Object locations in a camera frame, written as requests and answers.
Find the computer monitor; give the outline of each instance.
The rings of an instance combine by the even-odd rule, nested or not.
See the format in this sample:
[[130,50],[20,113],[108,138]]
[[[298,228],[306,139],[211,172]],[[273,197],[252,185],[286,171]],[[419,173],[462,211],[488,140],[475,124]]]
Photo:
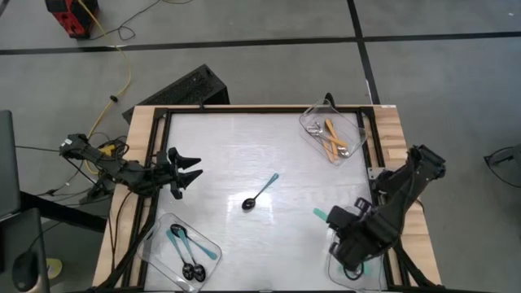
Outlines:
[[0,111],[0,218],[20,209],[15,131],[11,111]]

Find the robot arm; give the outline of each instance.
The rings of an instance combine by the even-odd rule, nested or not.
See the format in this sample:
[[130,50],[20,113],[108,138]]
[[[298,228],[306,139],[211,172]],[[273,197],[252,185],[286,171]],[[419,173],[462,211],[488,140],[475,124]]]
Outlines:
[[115,183],[129,187],[137,195],[150,197],[159,187],[170,184],[170,190],[175,199],[181,199],[179,188],[186,189],[203,170],[180,173],[179,168],[189,168],[201,159],[184,158],[177,153],[176,148],[156,154],[156,163],[151,168],[144,168],[138,161],[127,161],[118,157],[111,157],[89,144],[84,134],[70,134],[59,147],[59,153],[66,160],[87,160],[95,164],[101,173]]
[[385,196],[386,204],[371,207],[367,202],[360,204],[359,199],[356,205],[361,209],[360,215],[334,206],[326,222],[339,241],[331,244],[330,254],[346,270],[355,272],[363,262],[394,247],[404,228],[407,210],[429,182],[444,176],[444,162],[426,146],[413,146],[404,166],[395,172],[380,173],[372,184],[372,192]]

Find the concrete floor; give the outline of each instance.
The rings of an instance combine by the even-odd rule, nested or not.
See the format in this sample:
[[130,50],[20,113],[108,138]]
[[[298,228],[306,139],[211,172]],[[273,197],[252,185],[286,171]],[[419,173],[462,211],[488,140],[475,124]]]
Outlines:
[[[153,2],[100,2],[99,18],[113,28]],[[521,25],[521,5],[510,0],[355,3],[365,36],[490,33],[519,30]],[[137,36],[122,42],[114,35],[117,44],[354,36],[342,0],[159,3],[129,26]],[[0,50],[104,44],[69,39],[43,1],[11,0],[0,16]],[[446,177],[422,195],[443,283],[458,289],[519,291],[521,197],[519,190],[493,177],[483,156],[519,143],[521,137],[521,38],[374,42],[367,50],[380,100],[398,106],[408,144],[426,144],[448,161]],[[99,126],[113,138],[128,129],[120,116],[124,110],[202,63],[228,85],[234,104],[311,103],[327,91],[337,103],[370,103],[355,43],[127,55],[133,83]],[[38,147],[56,148],[68,133],[88,132],[108,96],[126,79],[125,63],[114,52],[0,55],[0,69],[0,108],[13,111],[16,141]],[[52,153],[18,150],[18,161],[20,184],[28,192],[57,186],[72,172]],[[86,179],[78,177],[68,191],[85,186]],[[99,205],[85,208],[107,211],[105,203]],[[66,225],[46,235],[48,254],[66,264],[53,292],[90,284],[100,243],[101,235]],[[80,249],[81,257],[75,256]]]

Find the yellow object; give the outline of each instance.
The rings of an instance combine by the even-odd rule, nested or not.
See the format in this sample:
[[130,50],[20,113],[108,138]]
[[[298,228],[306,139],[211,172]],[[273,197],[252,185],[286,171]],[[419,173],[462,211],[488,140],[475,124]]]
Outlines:
[[110,146],[100,148],[99,151],[101,151],[105,155],[112,156],[112,151],[114,151],[115,149],[116,149],[116,146],[110,145]]
[[[81,7],[83,7],[83,9],[85,10],[85,12],[87,12],[87,14],[90,16],[90,18],[92,19],[92,21],[94,21],[94,23],[96,24],[96,26],[98,26],[99,30],[103,33],[103,35],[107,38],[107,40],[109,41],[109,43],[111,44],[111,46],[113,48],[115,48],[116,50],[118,50],[122,55],[123,57],[125,58],[125,61],[127,63],[127,66],[128,66],[128,69],[129,69],[129,79],[127,80],[127,83],[120,89],[120,91],[117,92],[117,94],[115,95],[117,98],[119,98],[130,86],[130,81],[132,81],[132,66],[130,65],[130,61],[129,59],[127,58],[127,56],[125,55],[125,52],[123,52],[122,49],[120,49],[119,46],[116,46],[114,45],[114,42],[112,41],[112,39],[110,38],[109,35],[107,35],[107,33],[105,32],[105,30],[103,29],[103,27],[101,26],[101,24],[98,22],[98,20],[96,19],[96,17],[94,17],[94,15],[92,14],[92,12],[90,12],[89,8],[87,8],[87,6],[83,3],[82,0],[78,0],[78,3],[80,3]],[[92,135],[92,133],[94,133],[94,130],[96,129],[96,127],[98,127],[99,125],[99,122],[101,121],[101,119],[103,118],[103,116],[105,115],[105,112],[107,112],[108,108],[112,106],[114,102],[111,100],[110,102],[108,102],[107,106],[105,106],[105,108],[103,109],[103,111],[101,112],[101,114],[99,114],[98,116],[98,119],[96,119],[96,121],[94,122],[94,125],[92,125],[92,128],[90,129],[89,131],[89,135],[87,135],[87,138],[90,138],[90,136]],[[89,162],[85,162],[85,165],[87,167],[87,169],[89,170],[89,172],[91,172],[92,174],[94,175],[98,175],[98,172],[97,171],[93,171],[90,166],[89,166]]]
[[327,154],[327,159],[329,159],[329,161],[331,163],[334,163],[335,162],[335,157],[333,154],[331,154],[331,146],[329,143],[327,143],[325,140],[322,141],[322,145],[324,146],[324,149],[326,150],[326,154]]
[[[335,128],[333,128],[333,122],[331,122],[331,119],[326,119],[326,127],[333,136],[333,138],[338,139],[338,135],[336,135]],[[339,149],[336,148],[336,143],[332,142],[331,146],[333,147],[333,156],[335,157],[335,160],[339,159]]]
[[59,276],[63,270],[63,263],[59,259],[46,259],[47,263],[47,277],[52,280]]
[[341,146],[341,147],[348,147],[348,143],[345,142],[345,141],[341,141],[339,139],[336,139],[336,138],[332,138],[332,137],[324,137],[325,139],[327,139],[328,141],[330,142],[334,142],[336,143],[337,145]]

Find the teal handle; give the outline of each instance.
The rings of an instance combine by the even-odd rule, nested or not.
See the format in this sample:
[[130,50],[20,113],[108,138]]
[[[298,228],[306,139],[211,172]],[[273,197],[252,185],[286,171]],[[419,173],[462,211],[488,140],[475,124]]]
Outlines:
[[259,193],[257,195],[255,195],[255,197],[253,199],[256,199],[257,196],[261,195],[261,193],[266,190],[266,188],[268,188],[271,183],[275,182],[276,180],[278,179],[278,173],[275,173],[271,179],[269,179],[268,183],[266,183],[266,185],[264,187],[262,187],[262,189],[259,191]]
[[182,261],[185,262],[185,259],[182,258],[181,250],[179,249],[179,246],[177,245],[176,237],[173,235],[172,231],[167,230],[166,231],[166,235],[168,236],[168,238],[172,242],[173,246],[176,248],[177,253],[181,257]]
[[183,232],[182,230],[179,230],[177,233],[179,234],[179,238],[181,238],[181,241],[185,244],[186,250],[188,251],[188,253],[190,253],[190,257],[193,260],[194,256],[192,255],[192,250],[190,249],[190,245],[188,245],[188,239],[186,239],[185,232]]
[[324,221],[327,221],[327,214],[322,211],[320,208],[315,208],[313,210],[313,213],[317,215],[319,218],[323,219]]
[[206,253],[206,255],[211,258],[212,260],[216,260],[217,259],[217,254],[215,254],[213,251],[209,251],[206,247],[202,246],[201,244],[197,243],[196,241],[194,241],[192,238],[190,238],[190,240],[192,241],[193,244],[197,245],[199,248],[201,248],[201,250]]

